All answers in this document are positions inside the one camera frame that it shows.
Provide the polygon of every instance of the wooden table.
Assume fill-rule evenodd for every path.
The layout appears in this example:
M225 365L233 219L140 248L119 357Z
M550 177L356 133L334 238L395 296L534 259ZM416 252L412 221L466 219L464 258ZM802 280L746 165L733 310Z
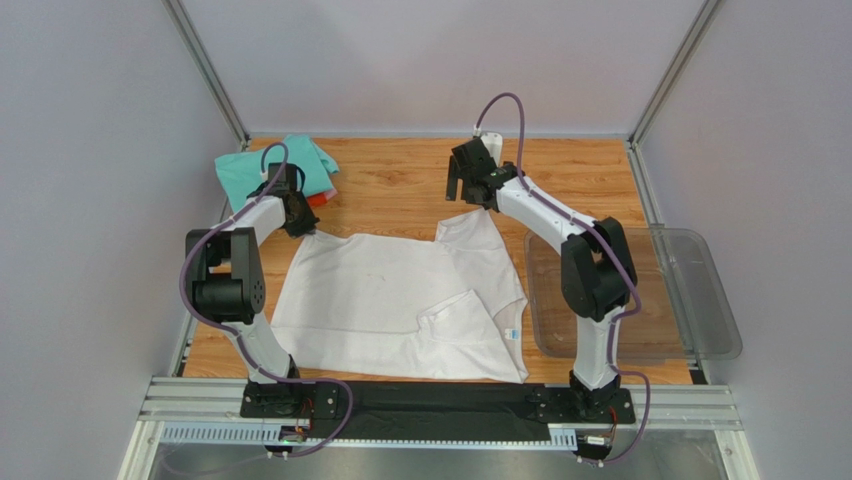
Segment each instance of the wooden table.
M275 139L255 139L252 149L262 149ZM438 221L473 209L464 202L444 200L450 149L465 139L317 139L317 144L340 165L332 177L340 194L315 209L318 228L338 236L371 233L434 240ZM507 139L502 160L514 161L517 142ZM533 139L524 148L524 171L537 185L572 208L597 218L612 216L625 227L645 226L645 218L627 154L618 140ZM524 236L528 229L517 221L492 214L515 263L521 283L527 286ZM299 247L283 230L261 246L268 300L266 316L272 318L290 261ZM523 319L524 362L530 383L566 383L572 359L545 356L536 347L529 307ZM645 372L654 383L691 384L685 360L646 365L622 364ZM303 377L331 376L342 380L417 380L303 368ZM218 331L199 325L184 369L187 377L247 376L234 347ZM626 383L635 382L625 378Z

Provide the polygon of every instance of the transparent container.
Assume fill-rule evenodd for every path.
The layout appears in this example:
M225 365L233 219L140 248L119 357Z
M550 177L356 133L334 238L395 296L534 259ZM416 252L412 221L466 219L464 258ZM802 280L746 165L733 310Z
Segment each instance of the transparent container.
M704 239L658 226L625 234L643 309L621 325L618 358L737 357L742 341ZM562 297L559 254L532 232L525 247L536 344L545 355L573 358L576 316Z

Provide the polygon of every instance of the gray wall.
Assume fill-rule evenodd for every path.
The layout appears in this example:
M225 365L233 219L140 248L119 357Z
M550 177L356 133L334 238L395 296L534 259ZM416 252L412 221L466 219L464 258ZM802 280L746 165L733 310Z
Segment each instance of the gray wall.
M115 478L236 145L159 1L0 4L0 477Z
M852 3L732 0L643 147L743 337L710 366L766 479L849 478Z
M701 0L186 0L252 132L626 134ZM488 127L517 131L511 102Z

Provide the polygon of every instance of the white t-shirt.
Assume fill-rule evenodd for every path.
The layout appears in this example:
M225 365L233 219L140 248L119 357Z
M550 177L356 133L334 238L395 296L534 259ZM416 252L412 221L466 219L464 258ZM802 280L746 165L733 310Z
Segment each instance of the white t-shirt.
M480 208L440 222L434 242L306 236L272 331L301 367L521 383L526 304L503 239Z

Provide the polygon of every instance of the purple cable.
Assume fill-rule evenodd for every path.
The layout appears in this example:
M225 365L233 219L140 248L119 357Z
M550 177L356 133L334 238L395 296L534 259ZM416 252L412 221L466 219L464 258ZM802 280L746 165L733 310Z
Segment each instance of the purple cable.
M516 163L517 163L516 167L517 167L517 170L518 170L518 181L521 182L521 186L524 187L524 190L526 190L530 195L532 195L533 198L535 198L539 202L543 203L550 210L559 214L562 218L568 220L570 223L573 223L573 224L579 226L580 228L582 228L583 230L589 232L595 238L595 240L597 240L597 242L601 245L601 247L603 248L606 255L612 261L613 265L615 266L615 269L618 270L619 275L621 275L622 280L624 280L624 283L627 285L627 288L630 290L630 294L633 295L633 299L636 302L636 306L634 308L632 308L631 310L622 312L622 313L616 315L615 317L613 317L612 322L610 323L610 326L609 326L609 338L607 339L607 346L606 346L606 360L607 360L607 363L609 363L609 367L612 369L613 372L615 372L618 375L622 375L622 376L639 377L645 383L645 411L642 414L642 422L639 424L639 431L636 434L636 438L633 439L633 441L630 443L630 445L623 452L621 452L620 454L616 455L615 457L607 460L606 462L603 462L604 464L618 463L618 462L622 461L625 457L627 457L627 455L631 451L633 451L634 448L636 448L636 445L639 443L639 440L642 438L642 435L645 433L645 427L648 425L648 416L649 416L649 413L650 413L650 410L651 410L651 380L648 378L647 375L645 375L642 372L631 371L631 370L621 370L620 368L618 368L618 366L615 363L615 359L613 358L613 350L615 349L615 341L614 341L615 331L616 331L616 328L618 327L618 322L620 322L622 319L624 319L626 317L629 317L631 315L636 315L637 313L639 313L642 310L642 300L639 298L639 292L636 290L636 285L634 285L633 281L630 279L630 275L627 274L627 271L624 269L624 266L618 260L618 257L615 256L615 253L612 251L612 248L609 246L609 244L606 242L606 240L604 240L603 236L601 236L601 234L598 233L597 230L595 230L591 225L588 225L585 222L583 222L583 221L581 221L577 218L574 218L573 216L571 216L570 214L568 214L567 212L565 212L564 210L559 208L557 205L555 205L553 202L551 202L550 200L548 200L547 198L545 198L544 196L539 194L537 191L532 190L530 188L529 184L527 183L526 179L524 178L524 170L522 168L523 167L524 130L525 130L525 127L526 127L526 116L524 114L524 104L521 103L520 97L518 97L517 95L515 95L512 92L503 92L503 93L497 95L496 97L492 98L491 101L488 102L487 105L485 105L485 108L482 110L482 113L479 114L479 119L476 121L476 129L479 130L479 128L482 126L482 120L485 119L485 114L488 113L488 110L491 109L491 106L494 105L494 103L496 103L497 100L500 100L501 98L504 98L504 97L509 97L512 100L514 100L516 104L518 104L518 114L519 114L519 117L520 117L520 131L518 133L518 158L517 158L517 161L516 161ZM594 462L594 461L591 461L591 460L583 459L583 461L588 463L588 464L591 464L591 465L598 465L598 462Z
M251 358L251 355L249 354L248 350L246 349L246 346L243 343L243 339L242 339L242 337L240 337L239 332L237 332L236 329L231 328L227 325L221 325L221 324L218 324L218 323L216 323L216 322L214 322L210 319L207 319L203 315L198 313L198 310L196 310L195 307L192 305L192 302L189 300L189 296L187 295L187 292L186 292L186 279L187 279L187 275L189 273L189 265L190 265L190 263L192 263L192 260L196 256L198 256L198 253L201 251L201 249L204 247L204 245L207 244L207 241L210 240L211 238L213 238L213 236L216 235L217 233L219 233L222 230L224 230L224 229L230 227L231 225L237 223L237 221L240 218L242 218L246 213L248 213L249 210L254 208L257 205L257 202L260 201L260 199L262 199L267 193L269 193L269 190L272 189L273 185L275 185L275 182L277 182L278 179L281 177L281 175L284 173L284 166L287 164L287 158L290 156L290 150L287 148L287 145L284 145L284 143L282 143L282 142L275 142L272 145L266 147L266 149L263 151L263 156L261 157L260 164L261 165L265 164L266 154L269 153L269 151L273 147L276 147L276 146L280 146L281 148L284 149L284 160L282 160L281 168L279 168L278 171L275 172L275 175L272 177L272 179L269 180L268 185L266 185L266 188L264 188L260 192L260 195L249 200L245 204L245 206L243 206L243 208L241 208L239 212L237 212L233 216L231 216L231 218L229 218L228 220L225 220L224 222L220 223L219 225L216 225L215 227L211 228L210 231L207 232L203 237L201 237L201 240L199 240L198 243L196 243L190 249L189 253L186 255L186 259L183 262L183 266L181 266L181 269L180 269L180 285L179 286L180 286L180 298L183 301L183 305L186 307L186 309L189 311L189 313L193 317L198 319L199 322L201 322L201 323L203 323L203 324L205 324L209 327L215 328L217 330L225 331L225 332L233 335L234 337L236 337L237 346L239 347L240 353L243 355L243 358L246 360L246 362L252 368L257 369L257 371L261 375L263 375L263 376L265 376L265 377L267 377L271 380L275 380L278 383L292 383L292 384L333 383L335 385L339 385L343 390L346 391L346 394L348 395L347 398L349 399L349 402L348 402L348 405L346 406L346 414L343 416L343 420L340 421L340 424L337 426L337 428L334 429L334 431L331 432L330 435L328 435L328 437L323 439L318 444L314 445L313 447L306 448L305 450L293 452L293 453L288 455L289 458L298 458L298 457L304 457L305 455L310 455L310 454L316 452L317 450L320 450L321 448L326 446L328 444L328 442L334 440L334 438L340 433L340 431L343 430L343 427L345 427L346 423L349 422L349 417L352 416L352 405L353 405L353 403L355 403L354 402L354 395L352 394L352 389L349 388L349 385L347 385L346 382L342 382L342 381L340 381L336 378L322 378L322 377L319 377L319 378L285 378L285 377L279 377L278 375L274 375L274 374L270 373L269 371L263 369L262 367L258 366L257 362L255 362L253 358Z

